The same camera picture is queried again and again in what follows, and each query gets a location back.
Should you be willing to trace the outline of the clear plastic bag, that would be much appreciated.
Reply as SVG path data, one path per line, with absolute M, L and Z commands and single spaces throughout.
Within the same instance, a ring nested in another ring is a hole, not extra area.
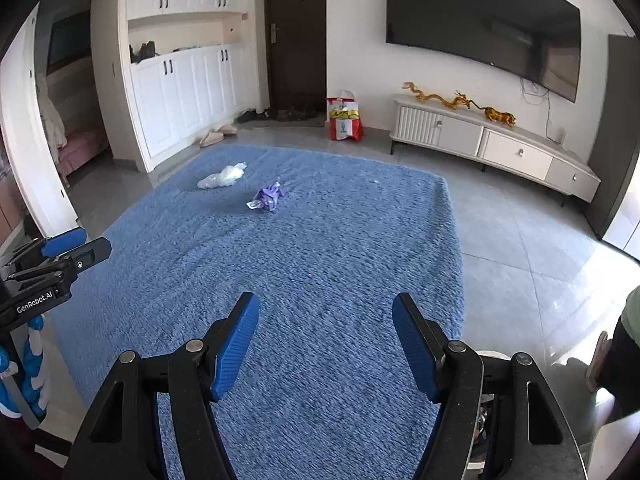
M 228 186 L 235 185 L 244 174 L 246 169 L 245 162 L 239 162 L 238 164 L 225 166 L 218 174 L 210 174 L 206 178 L 198 181 L 198 188 L 200 190 L 211 190 L 212 188 L 228 188 Z

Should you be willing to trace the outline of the purple wrapper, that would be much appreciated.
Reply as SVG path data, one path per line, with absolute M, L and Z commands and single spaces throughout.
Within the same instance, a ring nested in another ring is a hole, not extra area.
M 255 196 L 246 204 L 249 210 L 276 211 L 280 199 L 284 196 L 280 182 L 261 188 Z

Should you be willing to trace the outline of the white round trash bin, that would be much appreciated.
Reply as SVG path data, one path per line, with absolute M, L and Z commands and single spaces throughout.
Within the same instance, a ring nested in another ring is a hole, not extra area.
M 466 472 L 477 474 L 484 470 L 491 434 L 492 411 L 495 404 L 496 383 L 500 380 L 501 372 L 496 361 L 509 361 L 510 358 L 494 350 L 480 352 L 485 363 L 483 393 L 480 396 L 480 411 L 478 412 L 474 441 Z

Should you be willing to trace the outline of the person in green shirt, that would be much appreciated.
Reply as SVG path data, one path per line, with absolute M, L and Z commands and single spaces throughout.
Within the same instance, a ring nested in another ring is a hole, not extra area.
M 639 411 L 639 287 L 626 298 L 612 338 L 600 333 L 586 371 L 591 392 L 612 394 L 620 418 Z

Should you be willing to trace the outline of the beige slipper pair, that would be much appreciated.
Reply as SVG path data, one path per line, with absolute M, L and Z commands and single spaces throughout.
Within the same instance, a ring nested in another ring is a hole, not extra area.
M 238 129 L 234 125 L 227 124 L 222 125 L 217 129 L 209 130 L 205 136 L 203 136 L 198 144 L 200 148 L 208 148 L 214 144 L 222 142 L 227 136 L 236 136 Z

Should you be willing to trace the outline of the blue shaggy rug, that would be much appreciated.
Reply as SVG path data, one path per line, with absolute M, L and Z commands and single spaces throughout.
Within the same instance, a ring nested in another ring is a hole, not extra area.
M 198 181 L 246 163 L 228 188 Z M 276 211 L 249 210 L 280 182 Z M 243 292 L 257 330 L 213 407 L 241 479 L 408 479 L 437 410 L 392 321 L 406 292 L 451 338 L 464 323 L 462 255 L 436 174 L 290 148 L 232 144 L 194 159 L 106 232 L 112 254 L 48 315 L 91 401 L 119 353 L 202 336 Z

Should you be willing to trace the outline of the black bag on shelf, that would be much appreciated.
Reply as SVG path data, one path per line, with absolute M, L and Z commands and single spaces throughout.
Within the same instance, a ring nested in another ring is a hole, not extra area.
M 155 42 L 153 40 L 144 42 L 137 51 L 132 46 L 129 46 L 129 53 L 132 64 L 139 64 L 149 58 L 155 58 L 157 56 Z

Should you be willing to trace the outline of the dark shoes by door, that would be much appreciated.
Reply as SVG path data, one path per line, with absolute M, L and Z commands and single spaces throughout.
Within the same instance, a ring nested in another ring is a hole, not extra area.
M 257 110 L 247 110 L 235 119 L 237 124 L 247 124 L 248 122 L 308 122 L 308 120 L 320 119 L 320 115 L 315 110 L 273 110 L 266 108 L 258 113 Z

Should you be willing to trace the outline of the white shoe cabinet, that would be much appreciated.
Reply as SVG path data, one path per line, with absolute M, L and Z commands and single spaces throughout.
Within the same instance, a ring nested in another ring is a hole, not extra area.
M 122 0 L 128 106 L 143 171 L 250 106 L 247 0 Z M 157 56 L 130 62 L 129 46 Z

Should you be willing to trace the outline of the grey refrigerator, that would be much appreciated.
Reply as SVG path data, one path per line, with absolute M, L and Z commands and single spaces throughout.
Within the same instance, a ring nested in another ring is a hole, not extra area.
M 639 258 L 639 39 L 608 37 L 608 79 L 588 165 L 601 179 L 585 216 L 599 240 Z

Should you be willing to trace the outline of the white TV cabinet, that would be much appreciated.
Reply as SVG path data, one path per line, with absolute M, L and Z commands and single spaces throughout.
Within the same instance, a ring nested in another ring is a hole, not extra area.
M 396 96 L 390 140 L 458 156 L 516 174 L 590 203 L 600 179 L 574 153 L 522 128 L 490 122 L 468 110 Z

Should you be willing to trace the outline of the red white gift bag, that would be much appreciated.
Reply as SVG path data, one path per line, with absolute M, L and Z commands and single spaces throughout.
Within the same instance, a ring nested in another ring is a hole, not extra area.
M 327 98 L 326 110 L 332 141 L 361 141 L 363 125 L 360 109 L 356 96 L 350 90 L 342 90 L 338 96 Z

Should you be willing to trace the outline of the golden tiger figurine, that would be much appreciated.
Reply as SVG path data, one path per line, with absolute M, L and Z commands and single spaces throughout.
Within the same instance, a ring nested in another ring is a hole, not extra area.
M 485 117 L 490 122 L 500 122 L 500 124 L 514 127 L 516 123 L 515 116 L 509 112 L 499 112 L 493 107 L 486 106 L 482 108 Z

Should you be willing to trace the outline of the golden dragon figurine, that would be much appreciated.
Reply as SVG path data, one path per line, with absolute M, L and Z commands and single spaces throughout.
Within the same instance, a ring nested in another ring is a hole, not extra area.
M 444 107 L 450 108 L 450 110 L 456 110 L 459 107 L 471 107 L 471 100 L 468 99 L 465 94 L 460 92 L 457 92 L 451 100 L 447 100 L 437 93 L 425 93 L 412 81 L 405 81 L 402 84 L 402 88 L 404 90 L 408 90 L 419 102 L 435 100 L 442 104 Z

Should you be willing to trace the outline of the dark brown entrance door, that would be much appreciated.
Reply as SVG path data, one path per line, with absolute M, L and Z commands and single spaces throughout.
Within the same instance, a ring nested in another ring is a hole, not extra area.
M 326 111 L 326 0 L 265 0 L 271 108 Z

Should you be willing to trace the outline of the black wall television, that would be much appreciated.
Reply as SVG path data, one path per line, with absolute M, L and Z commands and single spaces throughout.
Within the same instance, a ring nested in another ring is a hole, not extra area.
M 582 17 L 567 0 L 387 0 L 386 40 L 469 58 L 577 98 Z

